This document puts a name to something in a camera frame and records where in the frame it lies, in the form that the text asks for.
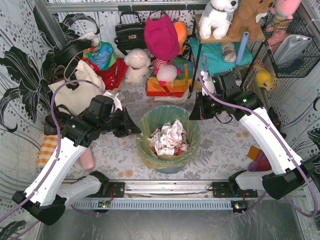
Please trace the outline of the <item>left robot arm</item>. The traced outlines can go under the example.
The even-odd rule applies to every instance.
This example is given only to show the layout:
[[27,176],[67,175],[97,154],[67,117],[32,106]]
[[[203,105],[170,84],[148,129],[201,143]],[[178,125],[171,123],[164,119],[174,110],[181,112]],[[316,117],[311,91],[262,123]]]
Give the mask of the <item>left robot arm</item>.
[[84,112],[67,121],[45,167],[26,190],[16,191],[12,200],[37,220],[51,226],[66,208],[85,197],[113,197],[109,178],[97,170],[68,187],[61,186],[71,167],[91,143],[109,132],[117,138],[141,134],[116,96],[97,95]]

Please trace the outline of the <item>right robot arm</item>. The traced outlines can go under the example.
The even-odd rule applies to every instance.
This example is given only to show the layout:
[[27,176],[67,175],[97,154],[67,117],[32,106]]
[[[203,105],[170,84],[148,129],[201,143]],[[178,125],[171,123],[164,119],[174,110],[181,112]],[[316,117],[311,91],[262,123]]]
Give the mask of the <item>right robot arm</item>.
[[312,160],[303,160],[291,149],[253,91],[242,91],[231,72],[212,78],[201,71],[199,77],[202,91],[196,94],[189,119],[207,120],[222,112],[228,113],[250,132],[271,166],[263,172],[235,174],[239,189],[264,190],[279,200],[311,177],[315,171]]

